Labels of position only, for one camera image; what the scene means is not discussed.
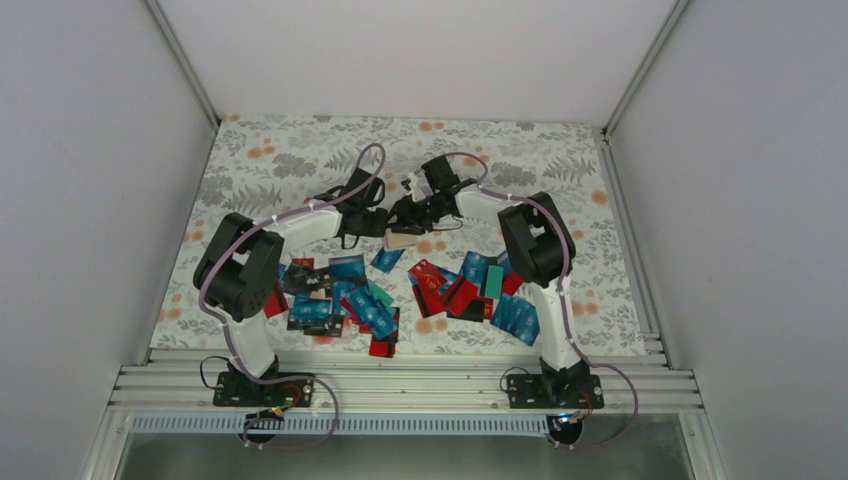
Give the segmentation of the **beige leather card holder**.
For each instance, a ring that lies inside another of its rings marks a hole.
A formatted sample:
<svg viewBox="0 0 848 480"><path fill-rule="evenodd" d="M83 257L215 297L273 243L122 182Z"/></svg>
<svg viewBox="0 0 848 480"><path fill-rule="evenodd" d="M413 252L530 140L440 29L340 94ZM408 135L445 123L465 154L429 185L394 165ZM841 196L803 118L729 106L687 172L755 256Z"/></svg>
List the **beige leather card holder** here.
<svg viewBox="0 0 848 480"><path fill-rule="evenodd" d="M385 251L403 250L415 246L417 242L417 235L396 233L387 230L383 237L383 249Z"/></svg>

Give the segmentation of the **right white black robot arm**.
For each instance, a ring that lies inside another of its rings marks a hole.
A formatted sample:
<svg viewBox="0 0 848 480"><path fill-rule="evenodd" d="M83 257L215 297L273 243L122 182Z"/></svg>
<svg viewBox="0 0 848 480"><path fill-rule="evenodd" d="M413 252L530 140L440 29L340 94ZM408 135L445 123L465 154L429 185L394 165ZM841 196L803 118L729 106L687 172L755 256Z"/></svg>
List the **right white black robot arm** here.
<svg viewBox="0 0 848 480"><path fill-rule="evenodd" d="M530 196L499 193L477 180L459 178L442 155L422 167L431 193L416 199L411 193L390 208L388 228L421 235L445 217L477 220L500 228L513 271L530 287L540 323L541 384L544 399L565 407L580 393L575 374L589 371L588 361L573 333L570 300L575 243L546 192Z"/></svg>

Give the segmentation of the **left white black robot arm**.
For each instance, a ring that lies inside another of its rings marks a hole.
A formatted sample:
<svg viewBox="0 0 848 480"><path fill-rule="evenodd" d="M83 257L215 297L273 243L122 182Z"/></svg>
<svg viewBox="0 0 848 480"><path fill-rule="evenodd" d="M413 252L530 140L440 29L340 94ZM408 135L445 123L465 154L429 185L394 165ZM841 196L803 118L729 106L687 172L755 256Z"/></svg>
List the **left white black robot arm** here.
<svg viewBox="0 0 848 480"><path fill-rule="evenodd" d="M296 250L312 243L344 237L343 225L379 203L382 190L375 173L357 168L346 185L304 206L263 221L238 212L220 222L200 263L193 284L198 306L223 329L229 364L242 374L239 392L255 405L270 402L278 391L278 365L262 319L278 286L278 266L285 247Z"/></svg>

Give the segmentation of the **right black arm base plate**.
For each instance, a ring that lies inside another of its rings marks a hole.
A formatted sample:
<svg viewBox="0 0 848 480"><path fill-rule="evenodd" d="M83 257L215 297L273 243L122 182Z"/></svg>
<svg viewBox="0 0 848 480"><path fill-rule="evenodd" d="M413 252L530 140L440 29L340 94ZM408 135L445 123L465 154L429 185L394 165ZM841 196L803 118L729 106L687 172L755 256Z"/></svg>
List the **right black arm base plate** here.
<svg viewBox="0 0 848 480"><path fill-rule="evenodd" d="M605 407L597 375L588 375L559 387L549 383L542 374L511 373L505 377L504 389L512 409L586 410Z"/></svg>

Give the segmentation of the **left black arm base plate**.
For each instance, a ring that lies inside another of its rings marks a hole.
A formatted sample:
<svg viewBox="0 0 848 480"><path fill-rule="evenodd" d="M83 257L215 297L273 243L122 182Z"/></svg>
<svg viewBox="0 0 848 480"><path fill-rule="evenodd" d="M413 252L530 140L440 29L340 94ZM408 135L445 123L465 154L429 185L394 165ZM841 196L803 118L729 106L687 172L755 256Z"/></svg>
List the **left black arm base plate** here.
<svg viewBox="0 0 848 480"><path fill-rule="evenodd" d="M216 407L306 408L311 405L315 376L309 373L278 373L285 382L261 385L239 371L218 375L212 404Z"/></svg>

